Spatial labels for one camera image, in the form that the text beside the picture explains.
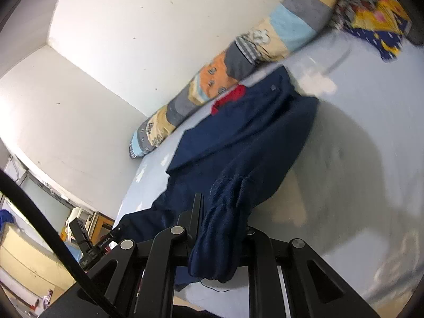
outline navy blue cloth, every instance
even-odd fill
[[[299,95],[284,67],[185,131],[167,169],[167,189],[150,209],[125,215],[122,239],[152,239],[204,195],[189,274],[226,282],[237,268],[252,209],[279,187],[302,149],[318,100]]]
[[[7,222],[8,223],[15,222],[13,215],[10,214],[6,209],[0,209],[0,237],[3,234],[3,228]]]

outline blue patterned fabric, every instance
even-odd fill
[[[284,67],[187,130],[150,209],[125,215],[122,239],[152,239],[204,195],[189,274],[226,282],[237,268],[252,209],[279,187],[302,149],[318,100],[295,92]]]
[[[351,33],[353,36],[367,41],[369,44],[377,48],[380,56],[384,61],[391,61],[396,58],[392,51],[384,48],[382,41],[386,46],[391,49],[401,50],[402,35],[391,33],[387,31],[370,31],[366,29],[345,29],[346,32]]]
[[[291,52],[299,49],[317,34],[311,26],[282,4],[272,11],[270,21],[281,41]]]

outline black cable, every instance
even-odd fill
[[[225,293],[225,292],[228,292],[229,290],[231,290],[231,289],[226,289],[226,290],[217,290],[217,289],[215,289],[215,288],[212,288],[212,287],[209,287],[209,286],[205,285],[205,284],[202,282],[202,280],[200,280],[200,283],[202,283],[202,286],[203,286],[203,287],[206,287],[206,288],[212,289],[212,290],[214,290],[215,292],[218,292],[218,293]]]
[[[9,160],[13,163],[13,157],[12,156],[9,157]],[[17,183],[18,180],[19,180],[19,172],[18,172],[18,169],[16,168],[16,166],[15,166],[14,163],[13,163],[13,167],[15,168],[15,171],[16,171],[16,180],[15,180],[15,183]],[[3,197],[4,197],[4,193],[1,193],[0,204],[1,204],[1,201],[2,201]]]
[[[94,283],[82,270],[42,212],[3,170],[0,170],[0,192],[24,214],[87,295],[110,317],[123,318],[117,308],[99,292]]]

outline black metal bracket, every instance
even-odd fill
[[[203,216],[203,197],[180,214],[177,225],[153,240],[124,240],[88,271],[104,296],[124,317],[172,317],[175,268],[187,265]],[[378,318],[377,313],[303,240],[270,239],[249,227],[240,266],[249,267],[251,318]],[[285,305],[279,278],[285,279]],[[42,318],[107,317],[78,284],[73,285]]]
[[[123,226],[118,226],[114,230],[104,235],[100,241],[93,246],[84,224],[78,218],[69,223],[72,234],[83,254],[79,261],[82,269],[87,271],[96,264],[106,253],[110,242],[120,233]]]

